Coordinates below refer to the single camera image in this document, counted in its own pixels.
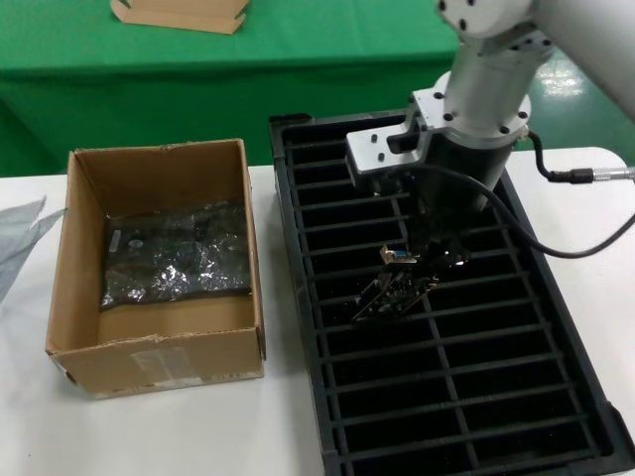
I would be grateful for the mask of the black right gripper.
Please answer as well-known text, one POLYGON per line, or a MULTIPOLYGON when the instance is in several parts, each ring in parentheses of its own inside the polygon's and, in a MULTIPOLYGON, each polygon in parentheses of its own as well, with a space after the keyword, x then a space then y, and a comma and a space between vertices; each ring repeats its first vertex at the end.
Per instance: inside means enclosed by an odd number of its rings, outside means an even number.
MULTIPOLYGON (((425 160, 436 166, 476 179, 488 189, 497 185, 512 152, 510 145, 497 149, 469 149, 443 136, 435 136, 425 160)), ((470 221, 488 199, 456 178, 433 172, 417 175, 417 190, 424 216, 431 221, 470 221)), ((470 253, 452 231, 436 230, 422 217, 407 222, 408 252, 418 272, 445 272, 463 266, 470 253)))

